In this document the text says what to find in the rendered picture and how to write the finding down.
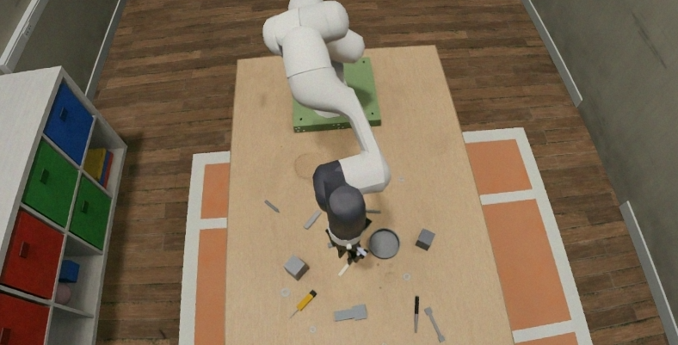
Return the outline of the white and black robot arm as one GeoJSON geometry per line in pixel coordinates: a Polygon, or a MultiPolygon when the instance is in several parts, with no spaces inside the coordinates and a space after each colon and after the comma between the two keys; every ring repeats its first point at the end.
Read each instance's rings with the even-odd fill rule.
{"type": "Polygon", "coordinates": [[[290,0],[288,9],[267,19],[262,34],[269,51],[283,58],[293,98],[325,118],[347,118],[361,148],[359,155],[318,165],[312,177],[331,239],[350,250],[372,223],[363,194],[383,192],[391,180],[361,103],[344,79],[343,63],[359,61],[364,41],[348,29],[348,14],[337,1],[290,0]]]}

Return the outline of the white bar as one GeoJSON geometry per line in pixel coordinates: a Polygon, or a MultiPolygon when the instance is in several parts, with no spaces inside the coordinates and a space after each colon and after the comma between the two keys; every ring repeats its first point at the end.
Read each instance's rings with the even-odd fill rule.
{"type": "Polygon", "coordinates": [[[346,264],[346,266],[342,269],[342,271],[338,275],[341,277],[343,275],[343,273],[347,270],[348,267],[349,267],[349,265],[346,264]]]}

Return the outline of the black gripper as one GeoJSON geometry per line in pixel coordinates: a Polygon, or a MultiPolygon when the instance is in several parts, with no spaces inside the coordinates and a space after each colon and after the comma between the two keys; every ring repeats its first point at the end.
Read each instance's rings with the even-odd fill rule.
{"type": "Polygon", "coordinates": [[[326,233],[327,233],[328,236],[329,236],[329,239],[330,239],[330,242],[331,242],[332,246],[333,246],[333,247],[336,247],[336,249],[338,250],[338,257],[339,257],[340,259],[341,259],[342,256],[346,253],[346,251],[348,252],[348,259],[347,259],[347,261],[348,261],[348,265],[349,265],[349,266],[351,265],[352,262],[357,263],[360,259],[363,259],[363,258],[366,256],[366,254],[368,253],[368,250],[365,250],[365,249],[361,248],[360,241],[359,241],[357,244],[352,245],[352,246],[351,246],[352,248],[351,248],[350,250],[347,250],[347,247],[338,245],[337,243],[335,243],[334,241],[332,241],[331,236],[330,236],[330,234],[329,234],[328,228],[327,228],[325,231],[326,231],[326,233]],[[339,249],[338,249],[338,248],[339,248],[339,249]],[[356,253],[356,251],[358,251],[358,254],[356,253]],[[356,255],[356,254],[357,254],[357,255],[356,255]],[[352,261],[351,261],[351,260],[352,260],[352,261]]]}

